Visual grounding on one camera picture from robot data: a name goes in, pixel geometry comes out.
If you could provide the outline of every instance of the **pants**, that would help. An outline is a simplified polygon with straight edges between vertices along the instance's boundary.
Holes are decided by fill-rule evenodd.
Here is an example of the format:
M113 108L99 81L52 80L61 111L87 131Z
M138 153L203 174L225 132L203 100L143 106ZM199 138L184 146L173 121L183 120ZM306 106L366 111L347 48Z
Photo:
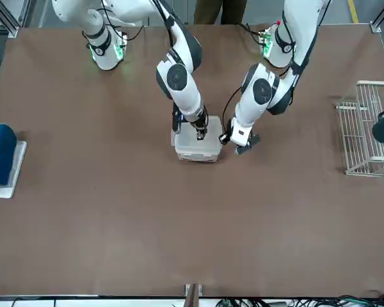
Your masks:
M223 5L222 24L242 22L247 0L197 0L195 24L214 24Z

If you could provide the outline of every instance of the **plastic container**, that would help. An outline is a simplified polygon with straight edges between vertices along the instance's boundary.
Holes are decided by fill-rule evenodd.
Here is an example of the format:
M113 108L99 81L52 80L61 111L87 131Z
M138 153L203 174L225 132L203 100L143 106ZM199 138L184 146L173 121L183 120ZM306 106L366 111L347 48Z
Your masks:
M196 139L196 129L188 123L182 124L180 134L175 135L174 146L180 160L216 162L222 150L219 136L222 124L219 117L210 116L205 139Z

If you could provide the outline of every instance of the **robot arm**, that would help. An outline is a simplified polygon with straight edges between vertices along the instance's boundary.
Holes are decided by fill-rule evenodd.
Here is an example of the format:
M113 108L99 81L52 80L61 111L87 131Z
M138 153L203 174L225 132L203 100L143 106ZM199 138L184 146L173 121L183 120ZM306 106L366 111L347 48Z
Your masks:
M115 15L126 22L134 22L158 12L176 43L166 59L157 66L156 79L166 96L173 100L172 130L180 132L183 119L196 129L197 139L207 132L207 113L192 73L202 61L202 48L198 40L185 28L170 6L162 0L108 0Z
M166 59L158 64L156 74L158 85L174 103L172 130L179 133L185 119L196 129L197 140L202 140L207 133L208 115L192 77L202 62L202 48L166 2L157 0L157 4L163 11L166 28L176 39Z
M108 28L97 11L99 5L99 0L52 0L52 7L59 19L83 30L98 67L111 70L123 60L126 41L119 31Z
M238 153L250 149L259 140L251 139L252 127L265 110L273 115L281 114L291 104L293 91L316 42L317 19L322 5L322 0L285 0L283 26L287 26L296 41L296 55L284 79L268 71L262 64L249 69L235 116L229 121L226 133L220 136L222 144L233 141L238 145Z

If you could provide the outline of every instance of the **wire basket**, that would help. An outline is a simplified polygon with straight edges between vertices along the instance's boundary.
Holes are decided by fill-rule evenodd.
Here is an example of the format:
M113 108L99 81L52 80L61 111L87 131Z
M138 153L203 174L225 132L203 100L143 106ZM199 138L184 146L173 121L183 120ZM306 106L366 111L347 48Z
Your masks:
M384 176L384 144L372 135L377 115L384 110L384 82L358 81L355 95L336 104L339 112L346 174Z

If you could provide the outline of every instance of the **blue sponge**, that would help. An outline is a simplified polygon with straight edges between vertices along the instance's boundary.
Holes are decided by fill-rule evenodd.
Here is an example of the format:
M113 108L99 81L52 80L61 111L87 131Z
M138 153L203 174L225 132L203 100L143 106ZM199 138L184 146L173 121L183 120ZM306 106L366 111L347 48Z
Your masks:
M0 185L7 185L12 170L17 137L7 125L0 124Z

